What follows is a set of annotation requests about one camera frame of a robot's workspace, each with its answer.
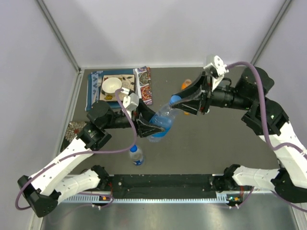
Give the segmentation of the blue liquid bottle blue cap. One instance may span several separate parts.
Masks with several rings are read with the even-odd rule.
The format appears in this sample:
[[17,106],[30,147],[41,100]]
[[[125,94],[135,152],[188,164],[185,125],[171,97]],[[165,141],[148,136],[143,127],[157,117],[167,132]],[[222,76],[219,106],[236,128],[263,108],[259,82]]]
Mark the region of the blue liquid bottle blue cap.
[[175,108],[171,108],[170,105],[181,100],[181,97],[178,95],[173,95],[170,98],[168,104],[165,104],[160,108],[160,110],[151,118],[150,123],[160,126],[165,129],[163,132],[159,132],[153,135],[150,135],[147,139],[150,142],[159,142],[170,130],[172,127],[177,115],[179,114],[179,110]]

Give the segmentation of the clear water bottle blue cap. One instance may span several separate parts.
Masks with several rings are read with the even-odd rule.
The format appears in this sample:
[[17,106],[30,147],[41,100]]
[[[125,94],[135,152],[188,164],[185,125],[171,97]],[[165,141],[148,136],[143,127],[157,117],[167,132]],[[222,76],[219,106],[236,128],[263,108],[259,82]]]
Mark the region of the clear water bottle blue cap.
[[144,162],[144,154],[143,151],[137,145],[134,145],[129,150],[129,156],[132,160],[133,164],[136,166],[140,166]]

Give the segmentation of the orange juice bottle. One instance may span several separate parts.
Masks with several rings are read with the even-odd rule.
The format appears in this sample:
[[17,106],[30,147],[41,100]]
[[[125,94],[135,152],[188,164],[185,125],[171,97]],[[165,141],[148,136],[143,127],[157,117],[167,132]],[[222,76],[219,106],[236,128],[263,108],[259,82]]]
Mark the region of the orange juice bottle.
[[186,79],[182,84],[181,84],[181,90],[186,89],[188,86],[192,84],[192,81],[190,79]]

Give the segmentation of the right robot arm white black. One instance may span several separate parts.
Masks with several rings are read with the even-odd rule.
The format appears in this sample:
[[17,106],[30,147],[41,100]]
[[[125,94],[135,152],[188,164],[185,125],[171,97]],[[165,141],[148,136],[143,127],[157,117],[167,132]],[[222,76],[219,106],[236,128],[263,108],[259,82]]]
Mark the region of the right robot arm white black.
[[235,87],[214,87],[217,71],[209,69],[172,96],[171,107],[190,114],[210,107],[245,110],[242,121],[273,150],[279,168],[254,169],[233,164],[213,179],[216,191],[251,186],[273,191],[290,203],[307,200],[307,154],[284,109],[266,97],[274,81],[261,68],[248,65]]

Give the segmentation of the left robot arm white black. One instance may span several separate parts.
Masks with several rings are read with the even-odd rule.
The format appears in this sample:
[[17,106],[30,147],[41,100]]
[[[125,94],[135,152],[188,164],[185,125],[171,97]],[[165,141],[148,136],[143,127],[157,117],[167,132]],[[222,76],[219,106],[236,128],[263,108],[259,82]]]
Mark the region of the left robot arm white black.
[[154,114],[142,100],[127,104],[119,112],[105,101],[95,102],[87,114],[89,122],[69,146],[42,170],[17,181],[17,197],[24,197],[36,216],[42,218],[71,196],[86,190],[109,189],[109,174],[102,166],[94,165],[73,177],[68,174],[85,159],[103,153],[101,148],[111,139],[107,129],[131,127],[135,138],[164,132],[162,126],[150,123]]

